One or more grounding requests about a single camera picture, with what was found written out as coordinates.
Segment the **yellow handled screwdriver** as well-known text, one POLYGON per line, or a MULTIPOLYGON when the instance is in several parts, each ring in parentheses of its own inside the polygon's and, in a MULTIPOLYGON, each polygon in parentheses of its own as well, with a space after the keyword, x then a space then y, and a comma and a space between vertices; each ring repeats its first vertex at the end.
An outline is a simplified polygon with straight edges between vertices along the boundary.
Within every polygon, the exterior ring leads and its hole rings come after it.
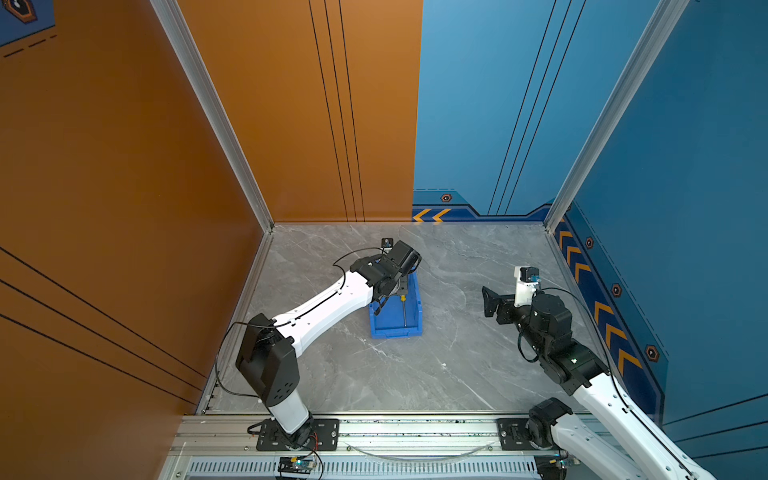
POLYGON ((402 292, 402 294, 400 295, 400 300, 401 300, 402 316, 403 316, 403 327, 402 328, 407 328, 408 327, 408 318, 409 318, 408 317, 408 303, 407 303, 408 302, 408 295, 407 295, 407 290, 402 292))

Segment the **blue plastic bin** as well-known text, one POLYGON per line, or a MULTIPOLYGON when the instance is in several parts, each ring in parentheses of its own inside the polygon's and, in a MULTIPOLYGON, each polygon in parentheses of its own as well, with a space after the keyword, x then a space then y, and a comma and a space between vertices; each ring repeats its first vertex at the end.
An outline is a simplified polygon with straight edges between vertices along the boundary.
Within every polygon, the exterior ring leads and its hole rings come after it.
POLYGON ((373 339, 400 339, 421 336, 423 307, 418 274, 413 272, 399 283, 396 293, 383 304, 368 307, 373 339))

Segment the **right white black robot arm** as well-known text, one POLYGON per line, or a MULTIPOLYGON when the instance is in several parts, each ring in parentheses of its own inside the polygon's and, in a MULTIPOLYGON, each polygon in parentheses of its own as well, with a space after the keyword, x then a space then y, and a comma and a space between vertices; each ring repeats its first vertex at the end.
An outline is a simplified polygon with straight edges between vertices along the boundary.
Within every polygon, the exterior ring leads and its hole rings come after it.
POLYGON ((586 408, 612 435, 607 442, 564 402, 547 399, 529 411, 530 441, 556 447, 602 479, 710 479, 712 473, 679 448, 630 398, 602 356, 577 341, 572 314, 537 283, 521 282, 513 294, 482 290, 484 314, 518 330, 531 362, 586 408))

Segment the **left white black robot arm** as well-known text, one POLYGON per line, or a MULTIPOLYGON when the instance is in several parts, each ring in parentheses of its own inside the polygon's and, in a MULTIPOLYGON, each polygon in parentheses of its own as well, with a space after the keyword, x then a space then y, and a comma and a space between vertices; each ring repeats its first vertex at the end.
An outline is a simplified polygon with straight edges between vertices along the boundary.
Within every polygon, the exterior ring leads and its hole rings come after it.
POLYGON ((235 366, 288 445, 303 447, 313 434, 312 414, 298 392, 301 355, 349 315, 373 303, 385 306, 421 260, 404 241, 385 238, 375 254, 343 267, 338 280, 303 304, 274 318, 258 314, 245 324, 235 366))

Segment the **right green circuit board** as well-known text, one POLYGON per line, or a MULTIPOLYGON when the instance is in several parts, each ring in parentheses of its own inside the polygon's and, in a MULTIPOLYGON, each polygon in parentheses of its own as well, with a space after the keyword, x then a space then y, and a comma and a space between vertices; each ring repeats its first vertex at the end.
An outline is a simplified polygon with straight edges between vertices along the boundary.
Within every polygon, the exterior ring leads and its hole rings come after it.
POLYGON ((535 456, 537 472, 542 480, 566 480, 573 460, 563 456, 535 456))

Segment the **green circuit board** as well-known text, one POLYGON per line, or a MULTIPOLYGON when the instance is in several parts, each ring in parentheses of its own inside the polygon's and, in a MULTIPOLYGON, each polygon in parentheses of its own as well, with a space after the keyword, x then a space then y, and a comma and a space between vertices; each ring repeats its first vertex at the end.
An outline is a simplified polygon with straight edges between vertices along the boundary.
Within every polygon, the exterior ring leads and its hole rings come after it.
POLYGON ((573 460, 563 456, 535 456, 537 472, 542 480, 566 480, 573 460))
POLYGON ((279 479, 309 479, 319 474, 320 465, 314 456, 281 456, 277 464, 279 479))

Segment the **left green circuit board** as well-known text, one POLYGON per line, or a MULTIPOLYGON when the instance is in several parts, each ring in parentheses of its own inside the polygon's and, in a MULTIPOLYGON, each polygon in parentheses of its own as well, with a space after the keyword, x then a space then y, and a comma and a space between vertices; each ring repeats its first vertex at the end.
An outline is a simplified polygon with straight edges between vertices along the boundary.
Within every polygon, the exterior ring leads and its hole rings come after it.
POLYGON ((279 479, 309 479, 319 474, 320 465, 314 456, 281 456, 277 464, 279 479))

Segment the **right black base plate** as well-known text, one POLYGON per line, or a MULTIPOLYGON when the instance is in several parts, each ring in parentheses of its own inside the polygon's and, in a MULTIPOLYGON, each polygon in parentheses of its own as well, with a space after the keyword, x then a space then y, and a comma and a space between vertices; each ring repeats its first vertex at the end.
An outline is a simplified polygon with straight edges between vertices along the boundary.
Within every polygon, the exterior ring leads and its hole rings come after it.
POLYGON ((527 418, 499 418, 496 420, 497 432, 503 451, 535 451, 528 429, 527 418))

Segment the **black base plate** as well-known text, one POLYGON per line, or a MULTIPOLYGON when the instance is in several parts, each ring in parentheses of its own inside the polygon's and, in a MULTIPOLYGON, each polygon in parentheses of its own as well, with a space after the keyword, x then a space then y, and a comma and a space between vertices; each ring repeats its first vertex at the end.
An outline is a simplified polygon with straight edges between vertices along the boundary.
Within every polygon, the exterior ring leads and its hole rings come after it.
POLYGON ((264 452, 336 451, 339 425, 335 418, 311 418, 296 432, 287 434, 276 420, 264 420, 260 424, 256 449, 264 452))
POLYGON ((499 418, 496 420, 497 432, 503 451, 535 451, 528 429, 527 418, 499 418))

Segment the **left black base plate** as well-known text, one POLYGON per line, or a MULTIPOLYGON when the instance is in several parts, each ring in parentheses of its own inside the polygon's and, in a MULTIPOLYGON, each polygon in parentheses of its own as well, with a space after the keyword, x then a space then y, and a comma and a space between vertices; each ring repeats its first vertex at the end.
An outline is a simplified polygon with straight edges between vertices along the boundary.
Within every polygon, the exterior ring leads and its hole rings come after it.
POLYGON ((264 452, 336 451, 339 425, 335 418, 311 418, 296 432, 287 434, 276 420, 264 420, 260 424, 256 449, 264 452))

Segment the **aluminium front rail frame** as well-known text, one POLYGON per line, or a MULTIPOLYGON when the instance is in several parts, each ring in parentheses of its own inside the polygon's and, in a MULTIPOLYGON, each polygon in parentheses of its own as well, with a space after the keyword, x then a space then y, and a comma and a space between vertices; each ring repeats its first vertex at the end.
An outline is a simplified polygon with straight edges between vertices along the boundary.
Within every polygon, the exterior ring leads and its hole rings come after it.
MULTIPOLYGON (((589 414, 577 416, 600 438, 614 439, 589 414)), ((535 456, 573 460, 567 479, 602 479, 556 447, 503 451, 496 420, 521 414, 373 413, 318 415, 340 422, 336 451, 256 449, 265 415, 205 415, 183 419, 159 476, 162 479, 279 479, 281 456, 314 456, 309 479, 541 479, 535 456)))

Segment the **right aluminium corner post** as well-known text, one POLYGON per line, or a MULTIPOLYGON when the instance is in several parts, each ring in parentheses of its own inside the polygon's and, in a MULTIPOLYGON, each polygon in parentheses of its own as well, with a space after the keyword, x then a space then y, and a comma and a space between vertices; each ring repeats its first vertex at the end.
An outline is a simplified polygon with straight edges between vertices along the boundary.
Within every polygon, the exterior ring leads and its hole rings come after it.
POLYGON ((688 4, 688 0, 657 4, 543 222, 547 233, 553 233, 564 218, 688 4))

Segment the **aluminium corner post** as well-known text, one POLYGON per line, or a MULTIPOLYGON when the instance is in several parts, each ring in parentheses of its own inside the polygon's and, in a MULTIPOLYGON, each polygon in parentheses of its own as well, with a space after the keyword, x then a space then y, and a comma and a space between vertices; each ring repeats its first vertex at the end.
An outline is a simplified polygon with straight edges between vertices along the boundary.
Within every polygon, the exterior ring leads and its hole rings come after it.
POLYGON ((274 220, 179 3, 151 0, 150 4, 254 216, 261 229, 271 234, 274 220))
POLYGON ((553 233, 564 218, 688 4, 688 0, 657 4, 543 222, 547 233, 553 233))

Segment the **left aluminium corner post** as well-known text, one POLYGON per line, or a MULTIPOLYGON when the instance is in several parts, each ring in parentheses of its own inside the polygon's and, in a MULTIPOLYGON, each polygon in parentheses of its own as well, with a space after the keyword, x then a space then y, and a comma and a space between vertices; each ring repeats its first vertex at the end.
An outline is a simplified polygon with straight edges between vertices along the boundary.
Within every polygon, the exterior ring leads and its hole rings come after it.
POLYGON ((151 0, 150 4, 254 216, 261 229, 271 234, 274 220, 179 3, 151 0))

